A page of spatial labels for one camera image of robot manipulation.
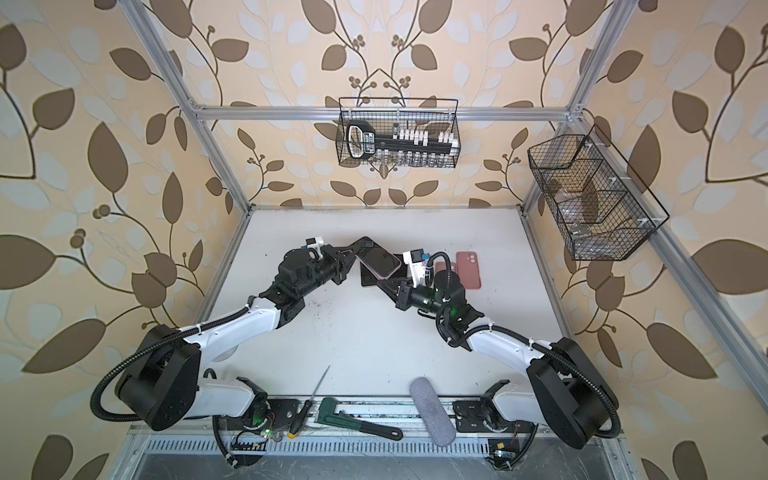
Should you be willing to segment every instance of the wire basket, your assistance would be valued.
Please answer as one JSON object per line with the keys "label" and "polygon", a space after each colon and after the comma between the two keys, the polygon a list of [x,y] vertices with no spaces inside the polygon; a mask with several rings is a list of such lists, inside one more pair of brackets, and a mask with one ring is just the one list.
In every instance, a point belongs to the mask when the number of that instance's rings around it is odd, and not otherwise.
{"label": "wire basket", "polygon": [[339,165],[455,168],[462,149],[457,108],[448,98],[342,97]]}
{"label": "wire basket", "polygon": [[[528,161],[571,257],[626,260],[669,213],[628,162],[628,173],[618,174],[605,160],[601,146],[607,147],[607,137],[594,134],[594,129],[534,145],[528,149]],[[663,213],[649,212],[625,182],[648,192]]]}

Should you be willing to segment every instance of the screwdriver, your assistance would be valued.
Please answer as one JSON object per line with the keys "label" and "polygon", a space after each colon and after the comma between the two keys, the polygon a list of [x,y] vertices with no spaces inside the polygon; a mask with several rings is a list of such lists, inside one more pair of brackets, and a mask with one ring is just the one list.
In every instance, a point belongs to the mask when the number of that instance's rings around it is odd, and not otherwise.
{"label": "screwdriver", "polygon": [[299,433],[299,430],[301,430],[301,427],[304,426],[304,420],[306,420],[306,414],[309,413],[310,407],[312,406],[312,399],[315,398],[317,389],[320,388],[320,384],[323,383],[323,379],[326,378],[326,373],[328,373],[328,369],[326,369],[326,371],[323,372],[323,376],[320,377],[320,381],[317,383],[317,386],[315,387],[315,391],[312,392],[312,396],[310,396],[310,399],[304,402],[304,406],[301,408],[301,411],[299,412],[299,414],[293,417],[293,421],[290,423],[290,429],[288,429],[289,439],[296,438],[296,434]]}

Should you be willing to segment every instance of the gray foam microphone cover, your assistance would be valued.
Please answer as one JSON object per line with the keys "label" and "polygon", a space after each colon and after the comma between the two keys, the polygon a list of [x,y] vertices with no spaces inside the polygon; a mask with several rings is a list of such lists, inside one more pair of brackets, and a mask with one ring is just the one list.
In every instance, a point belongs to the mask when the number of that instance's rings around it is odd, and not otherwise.
{"label": "gray foam microphone cover", "polygon": [[432,388],[429,380],[420,376],[409,387],[411,398],[416,404],[416,409],[422,417],[422,421],[432,437],[432,441],[438,447],[447,447],[456,440],[456,429],[445,412],[440,398]]}

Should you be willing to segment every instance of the wallpaper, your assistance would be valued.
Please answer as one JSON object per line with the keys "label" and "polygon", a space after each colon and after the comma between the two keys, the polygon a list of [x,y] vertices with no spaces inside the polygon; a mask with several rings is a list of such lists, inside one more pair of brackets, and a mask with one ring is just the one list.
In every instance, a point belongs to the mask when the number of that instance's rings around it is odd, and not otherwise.
{"label": "wallpaper", "polygon": [[768,3],[640,2],[588,103],[768,347]]}
{"label": "wallpaper", "polygon": [[0,2],[4,478],[103,476],[127,424],[91,414],[94,385],[193,320],[240,219],[113,7]]}
{"label": "wallpaper", "polygon": [[[357,167],[336,156],[336,125],[219,121],[217,143],[258,207],[489,207],[516,205],[533,176],[526,150],[552,135],[547,122],[465,122],[457,168]],[[209,190],[219,193],[211,179]]]}
{"label": "wallpaper", "polygon": [[768,416],[653,247],[624,262],[577,263],[548,208],[530,219],[646,478],[765,478]]}
{"label": "wallpaper", "polygon": [[145,0],[197,103],[563,107],[607,0]]}

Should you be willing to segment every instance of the pink smartphone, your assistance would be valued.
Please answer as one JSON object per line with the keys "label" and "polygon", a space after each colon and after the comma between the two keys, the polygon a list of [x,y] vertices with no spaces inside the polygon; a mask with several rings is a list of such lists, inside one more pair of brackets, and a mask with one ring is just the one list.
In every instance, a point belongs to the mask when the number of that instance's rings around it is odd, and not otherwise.
{"label": "pink smartphone", "polygon": [[478,254],[475,252],[457,252],[456,273],[462,279],[462,285],[467,290],[480,289],[480,267]]}

